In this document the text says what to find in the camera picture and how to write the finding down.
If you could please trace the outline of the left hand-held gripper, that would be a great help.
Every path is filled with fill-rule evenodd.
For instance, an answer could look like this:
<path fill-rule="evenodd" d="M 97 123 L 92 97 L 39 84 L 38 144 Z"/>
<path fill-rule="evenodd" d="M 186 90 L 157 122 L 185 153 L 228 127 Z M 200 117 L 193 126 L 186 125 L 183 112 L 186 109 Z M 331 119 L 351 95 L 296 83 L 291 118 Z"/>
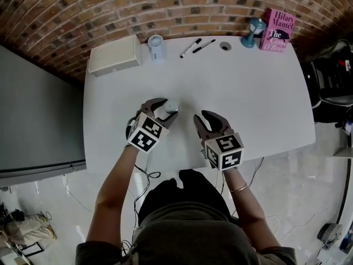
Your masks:
<path fill-rule="evenodd" d="M 153 98 L 143 103 L 126 127 L 126 140 L 138 150 L 150 153 L 168 134 L 169 128 L 178 116 L 172 112 L 165 119 L 156 118 L 154 111 L 163 106 L 166 98 Z"/>

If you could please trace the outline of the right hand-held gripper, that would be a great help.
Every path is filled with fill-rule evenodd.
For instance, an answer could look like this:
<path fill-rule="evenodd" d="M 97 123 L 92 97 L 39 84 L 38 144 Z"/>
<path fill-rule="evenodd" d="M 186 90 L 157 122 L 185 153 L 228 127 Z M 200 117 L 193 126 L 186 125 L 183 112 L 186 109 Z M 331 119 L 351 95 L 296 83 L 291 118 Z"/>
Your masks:
<path fill-rule="evenodd" d="M 228 120 L 217 113 L 202 110 L 201 114 L 208 121 L 211 130 L 209 131 L 202 119 L 195 114 L 193 121 L 199 137 L 210 137 L 211 132 L 225 132 L 231 128 Z M 208 139 L 204 145 L 205 159 L 212 168 L 225 171 L 237 168 L 243 162 L 244 145 L 237 132 Z"/>

